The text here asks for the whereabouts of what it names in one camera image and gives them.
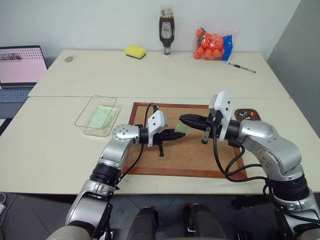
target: white table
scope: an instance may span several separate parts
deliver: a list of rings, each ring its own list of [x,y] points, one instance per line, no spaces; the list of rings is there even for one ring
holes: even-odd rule
[[[71,62],[65,59],[73,56]],[[191,52],[64,50],[29,93],[31,97],[211,98],[228,90],[233,98],[289,98],[260,53],[233,53],[232,63],[195,60]]]
[[[74,122],[88,97],[31,97],[0,137],[0,191],[77,194],[109,142],[108,137],[83,134]],[[256,109],[264,121],[294,142],[302,152],[309,187],[320,191],[320,140],[291,99],[232,98],[234,109]],[[118,98],[121,108],[115,122],[128,123],[133,102],[208,104],[210,98]],[[246,152],[244,164],[257,163]],[[248,177],[264,175],[251,168]],[[262,180],[233,183],[226,179],[155,175],[128,175],[121,194],[256,194]]]

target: orange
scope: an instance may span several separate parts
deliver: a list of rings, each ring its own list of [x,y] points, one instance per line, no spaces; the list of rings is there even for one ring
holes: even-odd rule
[[[206,33],[204,34],[204,38],[205,38],[205,39],[211,38],[211,34],[206,32]]]
[[[219,50],[221,50],[221,49],[224,48],[224,46],[225,46],[224,38],[223,38],[222,36],[219,36],[219,37],[217,38],[216,48],[219,49]]]
[[[206,59],[208,59],[208,58],[210,58],[212,56],[212,50],[211,49],[206,49],[205,51],[204,51],[204,57],[206,58]]]
[[[199,58],[201,58],[200,54],[197,53],[196,51],[193,53],[193,57],[194,57],[194,59],[199,59]]]
[[[202,36],[202,34],[204,34],[204,31],[203,31],[201,28],[199,28],[199,29],[196,31],[196,37],[197,37],[197,38],[200,38],[200,37]]]
[[[200,55],[203,55],[205,54],[205,49],[202,46],[200,46],[196,49],[196,52]]]
[[[219,49],[215,49],[212,51],[212,57],[214,58],[221,58],[222,54],[221,51]]]
[[[205,39],[201,41],[200,46],[203,47],[204,49],[207,49],[210,47],[209,42]]]
[[[214,38],[212,37],[208,38],[208,42],[209,42],[209,48],[212,51],[217,48],[217,41]]]

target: white wall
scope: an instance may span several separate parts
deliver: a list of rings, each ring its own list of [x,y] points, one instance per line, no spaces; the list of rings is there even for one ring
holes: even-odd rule
[[[238,31],[235,51],[267,59],[300,0],[0,0],[0,46],[41,45],[47,58],[63,49],[162,50],[161,6],[175,17],[173,51],[192,51],[200,26]]]

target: cork board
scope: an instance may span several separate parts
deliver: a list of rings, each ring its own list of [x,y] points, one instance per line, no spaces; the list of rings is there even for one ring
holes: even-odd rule
[[[157,104],[167,117],[168,128],[174,129],[179,121],[179,116],[183,114],[198,114],[208,116],[208,105],[186,105],[186,104]],[[129,124],[143,124],[148,103],[135,102],[132,107]],[[148,118],[152,115],[152,107],[149,109]],[[204,132],[191,129],[187,136],[177,140],[164,141],[164,156],[159,156],[159,146],[144,146],[144,150],[139,162],[130,171],[130,174],[138,175],[165,175],[165,176],[185,176],[202,178],[224,178],[220,172],[214,154],[213,140],[210,138],[208,144],[202,144],[201,139]],[[238,148],[228,145],[227,141],[218,143],[218,154],[221,165],[225,169],[227,164],[240,153]],[[123,172],[125,172],[137,159],[141,146],[134,146],[126,160]],[[243,167],[242,158],[235,163],[230,171]],[[243,170],[232,176],[234,179],[247,178],[246,171]]]

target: yellow sponge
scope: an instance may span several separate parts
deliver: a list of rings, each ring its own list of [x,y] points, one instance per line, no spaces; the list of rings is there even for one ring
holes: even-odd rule
[[[139,46],[128,46],[124,50],[125,54],[129,57],[133,57],[136,59],[142,59],[146,55],[146,49]]]

